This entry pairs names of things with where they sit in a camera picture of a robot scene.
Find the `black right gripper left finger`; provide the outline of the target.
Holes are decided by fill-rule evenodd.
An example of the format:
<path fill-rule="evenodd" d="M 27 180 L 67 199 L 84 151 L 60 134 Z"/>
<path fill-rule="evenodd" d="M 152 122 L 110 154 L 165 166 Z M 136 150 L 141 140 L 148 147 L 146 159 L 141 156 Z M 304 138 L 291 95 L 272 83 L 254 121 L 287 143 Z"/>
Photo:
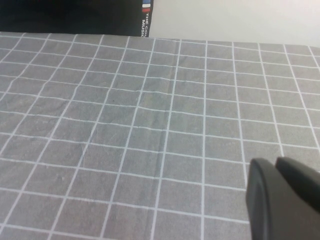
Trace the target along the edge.
<path fill-rule="evenodd" d="M 246 190 L 254 240 L 318 240 L 320 211 L 304 202 L 264 158 L 250 162 Z"/>

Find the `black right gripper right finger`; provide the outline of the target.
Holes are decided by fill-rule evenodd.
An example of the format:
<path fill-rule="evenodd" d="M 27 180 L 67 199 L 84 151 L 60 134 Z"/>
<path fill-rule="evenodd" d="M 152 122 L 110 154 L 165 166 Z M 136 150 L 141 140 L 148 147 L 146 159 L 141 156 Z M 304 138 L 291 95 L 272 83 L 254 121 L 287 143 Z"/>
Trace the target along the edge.
<path fill-rule="evenodd" d="M 289 157 L 278 157 L 275 167 L 293 191 L 319 212 L 320 173 Z"/>

